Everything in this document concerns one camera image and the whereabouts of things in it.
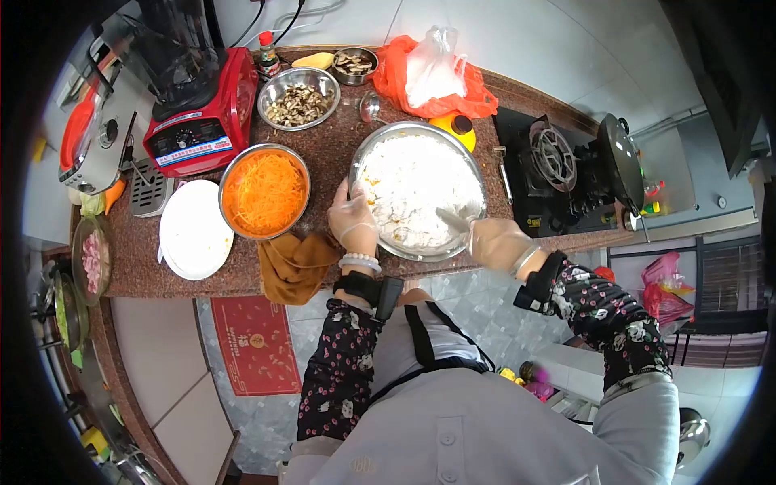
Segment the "carrot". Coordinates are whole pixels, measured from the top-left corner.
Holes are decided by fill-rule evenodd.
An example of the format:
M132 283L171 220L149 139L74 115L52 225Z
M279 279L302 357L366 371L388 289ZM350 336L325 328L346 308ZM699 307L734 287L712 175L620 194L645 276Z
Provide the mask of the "carrot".
M113 203L121 197L121 194L124 193L124 187L126 186L126 182L123 181L121 178L116 180L116 183L113 184L113 187L105 191L105 215L108 215L108 212L110 212L110 208L113 207Z
M288 227L304 204L301 169L285 154L248 155L224 187L234 222L247 232L270 235Z

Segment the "shredded carrot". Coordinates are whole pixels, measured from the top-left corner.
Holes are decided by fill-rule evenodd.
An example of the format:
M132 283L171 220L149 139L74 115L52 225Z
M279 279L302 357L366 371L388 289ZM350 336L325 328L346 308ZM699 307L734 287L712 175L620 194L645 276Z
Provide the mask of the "shredded carrot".
M227 216L233 216L239 227L257 237L270 236L299 215L306 190L296 160L283 152L259 152L248 155L232 171L223 201Z

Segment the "white plate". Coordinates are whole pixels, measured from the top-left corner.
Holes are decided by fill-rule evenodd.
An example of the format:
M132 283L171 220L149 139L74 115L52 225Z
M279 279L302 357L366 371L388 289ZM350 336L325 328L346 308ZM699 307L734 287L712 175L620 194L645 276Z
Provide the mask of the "white plate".
M211 276L233 241L234 231L221 216L218 185L194 180L172 194L159 223L159 247L176 275L191 281Z

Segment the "black wok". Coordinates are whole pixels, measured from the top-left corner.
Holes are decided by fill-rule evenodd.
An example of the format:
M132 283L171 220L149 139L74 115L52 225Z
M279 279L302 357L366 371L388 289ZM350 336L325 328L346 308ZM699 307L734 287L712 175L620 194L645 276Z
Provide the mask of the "black wok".
M644 207L644 182L636 149L625 126L614 115L607 114L598 127L596 145L609 174L613 195L638 216Z

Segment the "rice flour mixture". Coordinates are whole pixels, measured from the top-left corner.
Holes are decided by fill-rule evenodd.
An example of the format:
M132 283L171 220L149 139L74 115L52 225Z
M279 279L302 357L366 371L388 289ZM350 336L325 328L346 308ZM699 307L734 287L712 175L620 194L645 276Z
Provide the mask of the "rice flour mixture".
M380 237L410 251L433 252L459 236L439 219L437 207L467 217L484 204L463 156L432 137L381 141L363 164L361 180Z

